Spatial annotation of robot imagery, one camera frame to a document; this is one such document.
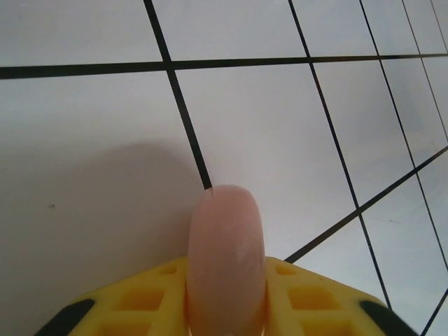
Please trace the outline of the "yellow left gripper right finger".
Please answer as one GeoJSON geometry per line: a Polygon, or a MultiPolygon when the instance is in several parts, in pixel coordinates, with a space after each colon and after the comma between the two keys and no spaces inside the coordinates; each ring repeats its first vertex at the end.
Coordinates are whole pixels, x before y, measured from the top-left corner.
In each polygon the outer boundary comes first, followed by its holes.
{"type": "Polygon", "coordinates": [[[420,336],[380,299],[288,262],[266,258],[263,336],[420,336]]]}

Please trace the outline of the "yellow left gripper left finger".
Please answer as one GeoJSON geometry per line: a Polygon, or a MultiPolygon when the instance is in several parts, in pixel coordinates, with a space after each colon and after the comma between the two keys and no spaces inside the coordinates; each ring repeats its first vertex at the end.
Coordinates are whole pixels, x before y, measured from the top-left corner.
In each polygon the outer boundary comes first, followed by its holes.
{"type": "Polygon", "coordinates": [[[190,336],[187,258],[176,258],[92,290],[62,308],[33,336],[190,336]]]}

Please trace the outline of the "pink earbud charging case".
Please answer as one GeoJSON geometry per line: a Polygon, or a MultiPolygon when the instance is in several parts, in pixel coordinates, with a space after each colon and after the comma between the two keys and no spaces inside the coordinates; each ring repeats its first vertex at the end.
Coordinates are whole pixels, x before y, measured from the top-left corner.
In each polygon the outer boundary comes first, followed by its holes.
{"type": "Polygon", "coordinates": [[[261,336],[265,245],[258,205],[239,186],[204,192],[192,215],[186,275],[192,336],[261,336]]]}

